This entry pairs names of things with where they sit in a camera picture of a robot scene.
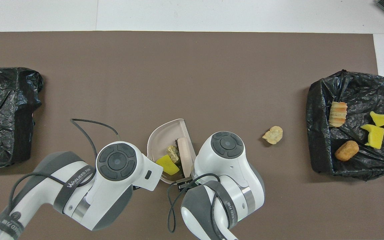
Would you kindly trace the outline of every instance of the crumpled black plastic bag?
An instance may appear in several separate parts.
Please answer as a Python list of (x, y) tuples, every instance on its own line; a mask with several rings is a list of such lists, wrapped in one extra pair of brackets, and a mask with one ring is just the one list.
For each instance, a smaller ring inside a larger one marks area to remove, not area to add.
[[(328, 124), (333, 101), (348, 105), (346, 122), (339, 128)], [(374, 124), (370, 111), (384, 114), (382, 76), (342, 70), (311, 85), (306, 123), (311, 165), (315, 172), (364, 181), (384, 175), (384, 139), (381, 149), (365, 146), (368, 132), (360, 128), (364, 124)], [(348, 140), (358, 143), (359, 152), (350, 160), (341, 162), (334, 153)]]
[(32, 113), (41, 106), (41, 75), (24, 67), (0, 68), (0, 167), (30, 158)]

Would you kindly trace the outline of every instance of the velcro strap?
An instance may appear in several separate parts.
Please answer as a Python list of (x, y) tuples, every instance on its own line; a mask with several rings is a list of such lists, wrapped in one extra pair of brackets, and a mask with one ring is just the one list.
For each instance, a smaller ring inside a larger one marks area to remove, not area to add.
[(56, 199), (54, 200), (53, 207), (55, 210), (63, 214), (63, 209), (75, 191), (76, 187), (94, 171), (94, 167), (87, 165), (78, 170), (61, 188)]
[(14, 240), (17, 240), (25, 228), (10, 215), (0, 213), (0, 229), (10, 235)]
[(238, 213), (236, 212), (235, 204), (233, 203), (233, 200), (230, 197), (229, 193), (218, 181), (208, 181), (204, 183), (204, 185), (211, 188), (211, 190), (215, 191), (226, 211), (227, 218), (229, 220), (228, 229), (233, 228), (238, 222)]

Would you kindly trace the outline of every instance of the crumpled food piece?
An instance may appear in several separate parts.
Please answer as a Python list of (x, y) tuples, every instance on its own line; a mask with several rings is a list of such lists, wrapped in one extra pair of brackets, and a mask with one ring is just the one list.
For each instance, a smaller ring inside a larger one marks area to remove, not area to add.
[(282, 128), (279, 126), (273, 126), (265, 133), (265, 135), (263, 135), (262, 138), (267, 140), (270, 144), (276, 144), (282, 138)]

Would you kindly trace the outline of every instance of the brown table surface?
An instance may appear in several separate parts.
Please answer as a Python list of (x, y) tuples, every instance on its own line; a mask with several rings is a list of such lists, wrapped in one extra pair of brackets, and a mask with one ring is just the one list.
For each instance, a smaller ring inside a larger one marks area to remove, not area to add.
[[(339, 70), (377, 73), (372, 35), (239, 32), (0, 32), (0, 67), (44, 77), (31, 158), (0, 169), (9, 190), (49, 153), (94, 164), (70, 118), (101, 121), (146, 152), (151, 132), (184, 118), (195, 151), (212, 133), (238, 134), (266, 187), (262, 208), (233, 228), (240, 239), (384, 239), (384, 177), (364, 182), (312, 171), (305, 124), (308, 87)], [(279, 125), (284, 138), (261, 139)], [(116, 138), (83, 123), (100, 149)], [(166, 228), (167, 184), (137, 190), (109, 228), (91, 232), (44, 205), (20, 239), (195, 239), (176, 208)]]

